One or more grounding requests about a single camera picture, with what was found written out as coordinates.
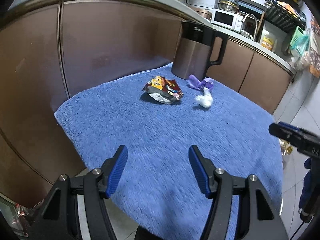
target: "brand logo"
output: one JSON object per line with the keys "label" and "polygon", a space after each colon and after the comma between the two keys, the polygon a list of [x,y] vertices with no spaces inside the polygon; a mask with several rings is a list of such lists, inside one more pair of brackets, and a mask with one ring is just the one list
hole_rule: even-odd
{"label": "brand logo", "polygon": [[198,32],[203,32],[203,30],[199,29],[198,27],[194,27],[193,29]]}

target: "jug handle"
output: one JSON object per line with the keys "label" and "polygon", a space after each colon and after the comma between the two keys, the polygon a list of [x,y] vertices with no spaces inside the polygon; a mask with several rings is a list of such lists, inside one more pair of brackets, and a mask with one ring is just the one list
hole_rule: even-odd
{"label": "jug handle", "polygon": [[226,46],[227,46],[227,43],[228,43],[228,35],[225,34],[225,33],[222,33],[222,32],[216,32],[215,33],[215,36],[216,37],[220,37],[222,38],[222,43],[221,43],[221,47],[220,47],[220,51],[219,51],[219,56],[218,56],[218,59],[215,60],[215,61],[209,61],[209,64],[208,64],[208,67],[207,69],[210,67],[210,66],[214,66],[214,65],[220,65],[222,63],[222,60],[223,60],[223,57],[224,57],[224,53],[226,51]]}

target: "blue mat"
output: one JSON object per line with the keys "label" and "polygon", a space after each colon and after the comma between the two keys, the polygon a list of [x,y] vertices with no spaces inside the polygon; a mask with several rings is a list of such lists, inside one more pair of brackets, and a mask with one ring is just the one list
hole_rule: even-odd
{"label": "blue mat", "polygon": [[[211,201],[200,193],[188,161],[188,148],[196,144],[231,175],[258,175],[279,208],[282,157],[278,139],[268,133],[272,116],[219,82],[213,105],[204,109],[194,102],[201,92],[174,76],[171,66],[82,91],[55,113],[89,170],[120,144],[127,146],[128,162],[112,201],[165,240],[199,240]],[[184,92],[180,103],[161,104],[141,91],[156,75],[177,81]],[[228,240],[234,237],[237,205],[234,196]]]}

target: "microwave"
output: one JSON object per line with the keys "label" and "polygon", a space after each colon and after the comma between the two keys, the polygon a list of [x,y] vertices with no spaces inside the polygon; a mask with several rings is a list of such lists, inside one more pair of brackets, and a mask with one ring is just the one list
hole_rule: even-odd
{"label": "microwave", "polygon": [[211,9],[209,11],[212,13],[211,23],[234,30],[236,32],[241,31],[241,21],[243,19],[243,16],[241,16],[240,14],[219,9]]}

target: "metal screw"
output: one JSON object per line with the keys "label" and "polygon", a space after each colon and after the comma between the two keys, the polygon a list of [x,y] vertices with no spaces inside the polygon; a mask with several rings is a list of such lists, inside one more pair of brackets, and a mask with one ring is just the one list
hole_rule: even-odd
{"label": "metal screw", "polygon": [[95,168],[95,169],[92,170],[92,173],[93,173],[94,175],[99,175],[99,174],[101,173],[101,169]]}
{"label": "metal screw", "polygon": [[216,173],[218,173],[218,174],[223,174],[224,173],[224,169],[222,169],[222,168],[216,168]]}
{"label": "metal screw", "polygon": [[68,178],[68,176],[66,174],[61,174],[59,176],[59,180],[61,180],[61,181],[65,181],[67,178]]}
{"label": "metal screw", "polygon": [[256,175],[249,175],[249,179],[252,180],[252,181],[257,181],[258,180],[258,177]]}

